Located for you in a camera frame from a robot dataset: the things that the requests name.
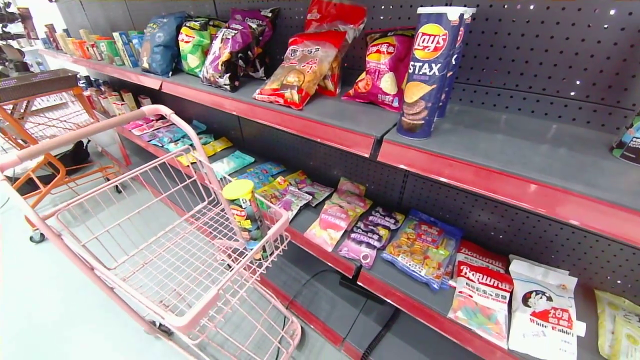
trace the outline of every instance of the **pink candy bag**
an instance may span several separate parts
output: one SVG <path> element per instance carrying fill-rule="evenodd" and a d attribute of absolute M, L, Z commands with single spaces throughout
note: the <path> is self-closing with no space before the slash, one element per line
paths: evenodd
<path fill-rule="evenodd" d="M 391 111 L 400 111 L 414 34 L 413 28 L 368 33 L 366 70 L 342 98 L 372 102 Z"/>

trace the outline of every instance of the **lay's logo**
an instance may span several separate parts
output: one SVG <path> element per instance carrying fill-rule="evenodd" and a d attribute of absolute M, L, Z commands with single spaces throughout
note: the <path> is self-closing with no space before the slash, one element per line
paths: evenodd
<path fill-rule="evenodd" d="M 435 59 L 447 47 L 449 32 L 438 24 L 425 24 L 415 35 L 413 54 L 420 60 Z"/>

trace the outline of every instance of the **metal shelf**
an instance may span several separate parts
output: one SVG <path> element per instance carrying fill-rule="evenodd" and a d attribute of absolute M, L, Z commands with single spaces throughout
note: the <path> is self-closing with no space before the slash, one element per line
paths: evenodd
<path fill-rule="evenodd" d="M 640 247 L 640 171 L 608 153 L 613 136 L 453 105 L 428 140 L 395 131 L 378 160 Z"/>
<path fill-rule="evenodd" d="M 142 73 L 140 68 L 117 67 L 51 50 L 40 52 L 365 157 L 371 155 L 375 141 L 395 125 L 398 116 L 377 106 L 326 96 L 314 96 L 304 110 L 298 111 L 253 100 L 253 93 L 264 84 L 261 80 L 243 78 L 243 85 L 232 94 L 203 85 L 198 77 L 185 73 L 161 78 Z"/>

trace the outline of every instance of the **yellow candy bag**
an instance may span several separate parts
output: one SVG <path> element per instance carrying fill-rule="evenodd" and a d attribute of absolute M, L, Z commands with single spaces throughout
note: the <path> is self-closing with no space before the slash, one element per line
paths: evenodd
<path fill-rule="evenodd" d="M 231 146 L 233 146 L 233 144 L 229 140 L 227 140 L 227 138 L 223 137 L 223 138 L 214 140 L 208 143 L 207 145 L 203 145 L 202 148 L 204 149 L 205 155 L 209 157 L 217 153 L 218 151 L 222 151 L 223 149 L 226 149 L 227 147 L 231 147 Z M 192 152 L 186 155 L 178 156 L 177 159 L 184 166 L 188 166 L 190 163 L 196 162 L 196 157 L 193 155 Z"/>
<path fill-rule="evenodd" d="M 617 316 L 609 360 L 640 359 L 640 318 L 637 315 Z"/>
<path fill-rule="evenodd" d="M 637 318 L 640 315 L 640 306 L 604 291 L 595 292 L 598 303 L 598 350 L 600 355 L 612 359 L 616 318 Z"/>

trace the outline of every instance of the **black cable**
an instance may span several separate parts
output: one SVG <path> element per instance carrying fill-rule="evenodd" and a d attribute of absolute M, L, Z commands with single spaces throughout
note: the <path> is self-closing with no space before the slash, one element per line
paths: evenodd
<path fill-rule="evenodd" d="M 367 345 L 367 348 L 362 352 L 362 357 L 360 358 L 360 360 L 369 360 L 369 357 L 371 356 L 373 350 L 378 347 L 382 339 L 385 337 L 385 335 L 387 335 L 389 330 L 391 330 L 391 327 L 396 323 L 396 320 L 398 320 L 399 317 L 400 309 L 396 308 L 389 319 L 387 319 L 387 322 L 382 326 L 382 329 L 378 331 L 377 335 L 373 338 L 373 340 L 371 340 L 369 345 Z"/>
<path fill-rule="evenodd" d="M 289 310 L 289 306 L 291 305 L 291 303 L 293 302 L 293 300 L 296 300 L 296 297 L 300 294 L 300 292 L 302 291 L 302 289 L 305 288 L 305 286 L 311 281 L 313 280 L 316 276 L 323 274 L 325 272 L 333 272 L 335 274 L 340 275 L 340 273 L 338 272 L 338 270 L 334 269 L 334 268 L 326 268 L 326 269 L 322 269 L 318 272 L 316 272 L 315 274 L 311 275 L 311 277 L 309 277 L 305 282 L 302 283 L 302 285 L 300 285 L 300 287 L 296 290 L 296 292 L 293 294 L 293 296 L 291 297 L 291 299 L 289 299 L 289 301 L 287 302 L 287 305 L 285 306 L 286 310 Z M 282 329 L 280 330 L 281 332 L 284 332 L 284 327 L 287 325 L 287 317 L 284 316 L 282 318 Z M 276 360 L 278 360 L 280 358 L 280 347 L 278 347 L 278 351 L 276 352 Z"/>

